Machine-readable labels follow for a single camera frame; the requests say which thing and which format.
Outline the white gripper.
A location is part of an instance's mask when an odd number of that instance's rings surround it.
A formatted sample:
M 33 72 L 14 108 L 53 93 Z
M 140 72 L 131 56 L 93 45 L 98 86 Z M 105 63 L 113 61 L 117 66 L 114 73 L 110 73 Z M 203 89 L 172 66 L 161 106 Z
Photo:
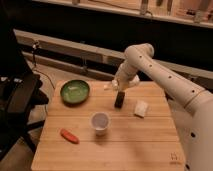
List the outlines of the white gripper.
M 116 89 L 124 91 L 127 88 L 137 86 L 140 83 L 138 70 L 128 63 L 122 63 L 115 74 Z

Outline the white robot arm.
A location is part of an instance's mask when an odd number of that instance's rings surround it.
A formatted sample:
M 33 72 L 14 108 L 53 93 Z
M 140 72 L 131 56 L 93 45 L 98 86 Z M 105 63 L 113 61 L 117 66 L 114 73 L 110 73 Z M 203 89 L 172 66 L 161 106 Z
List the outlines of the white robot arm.
M 115 75 L 118 91 L 127 89 L 142 71 L 192 115 L 191 137 L 186 155 L 188 171 L 213 171 L 213 93 L 153 60 L 149 43 L 131 45 Z

